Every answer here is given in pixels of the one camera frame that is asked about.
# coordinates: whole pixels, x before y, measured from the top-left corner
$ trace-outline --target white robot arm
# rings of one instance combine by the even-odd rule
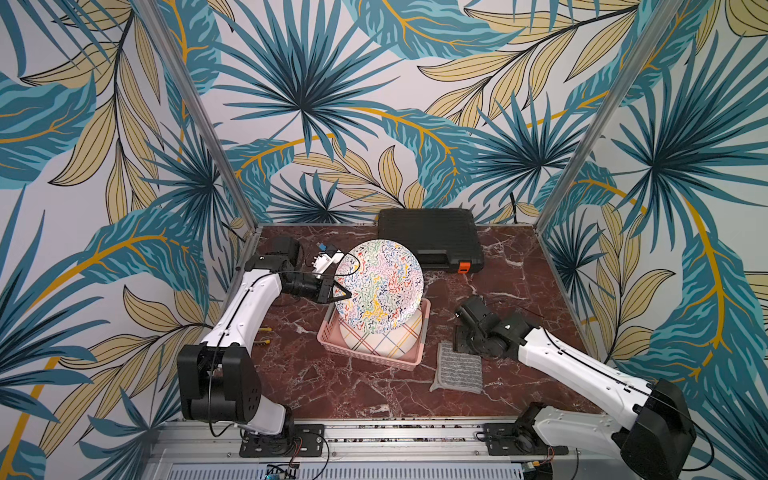
[[[582,394],[605,412],[565,412],[531,404],[502,434],[485,431],[489,451],[504,443],[500,440],[511,441],[522,453],[530,453],[536,445],[566,445],[620,458],[646,480],[677,479],[696,432],[683,393],[673,383],[660,380],[651,385],[619,372],[522,316],[501,319],[479,296],[464,302],[456,316],[462,325],[455,330],[455,351],[517,360]]]

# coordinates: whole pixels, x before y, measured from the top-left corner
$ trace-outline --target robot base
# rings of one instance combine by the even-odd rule
[[[283,431],[279,435],[259,435],[246,432],[240,444],[240,456],[244,458],[275,458],[293,456],[298,445],[301,449],[296,457],[323,456],[325,425],[293,424],[293,412],[286,407],[286,419]]]

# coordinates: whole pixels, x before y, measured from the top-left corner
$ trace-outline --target metal frame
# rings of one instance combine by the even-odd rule
[[[570,190],[576,175],[592,152],[594,142],[600,137],[614,112],[619,108],[621,101],[624,100],[624,96],[626,96],[635,79],[642,71],[643,66],[645,66],[650,53],[656,48],[656,44],[661,40],[661,36],[667,30],[670,22],[674,20],[674,16],[682,4],[683,0],[659,1],[648,20],[648,25],[640,34],[637,45],[630,52],[629,57],[627,57],[627,61],[616,76],[614,84],[611,85],[608,96],[598,108],[594,119],[589,124],[589,127],[587,127],[587,132],[578,143],[571,161],[563,169],[560,180],[554,186],[544,208],[541,209],[541,213],[534,223],[534,227],[538,231],[543,232],[546,230],[547,224],[554,216],[554,212],[560,206],[563,198],[565,198],[568,190]]]
[[[162,12],[157,7],[155,0],[135,0],[134,5],[138,11],[141,21],[147,28],[147,34],[154,43],[164,67],[167,69],[170,78],[176,84],[181,100],[186,104],[190,117],[195,123],[195,127],[203,138],[211,158],[219,169],[221,180],[229,188],[235,206],[240,211],[240,216],[245,220],[248,230],[255,231],[257,221],[250,209],[240,185],[237,183],[232,165],[227,159],[227,154],[221,146],[214,125],[210,121],[205,111],[200,95],[194,86],[190,72],[187,70],[184,60],[176,48],[173,38],[170,36],[170,29],[165,22]]]
[[[475,438],[483,423],[514,422],[516,417],[448,417],[410,419],[304,419],[322,423],[333,462],[530,462],[540,455],[488,455],[484,442]],[[280,463],[286,458],[241,458],[240,433],[234,427],[212,439],[201,422],[168,422],[153,444],[143,480],[165,480],[174,464]],[[580,450],[581,461],[610,460],[610,457]],[[558,455],[558,461],[576,459],[573,449]],[[301,458],[302,463],[324,463],[320,458]]]

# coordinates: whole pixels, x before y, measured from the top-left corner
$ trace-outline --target dish cloth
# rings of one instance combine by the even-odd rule
[[[482,360],[477,355],[456,353],[450,342],[440,342],[437,347],[437,371],[429,391],[437,389],[482,392]]]

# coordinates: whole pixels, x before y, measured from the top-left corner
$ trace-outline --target mounting plate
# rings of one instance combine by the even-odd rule
[[[485,423],[482,426],[485,446],[491,456],[541,455],[546,458],[548,447],[538,436],[532,438],[514,423]],[[567,455],[568,447],[552,447],[555,455]]]
[[[301,438],[301,450],[296,457],[323,456],[323,440],[318,435],[326,431],[322,423],[296,425],[295,438]],[[274,435],[248,435],[240,444],[240,456],[244,458],[290,458],[296,448],[289,439],[275,439]]]

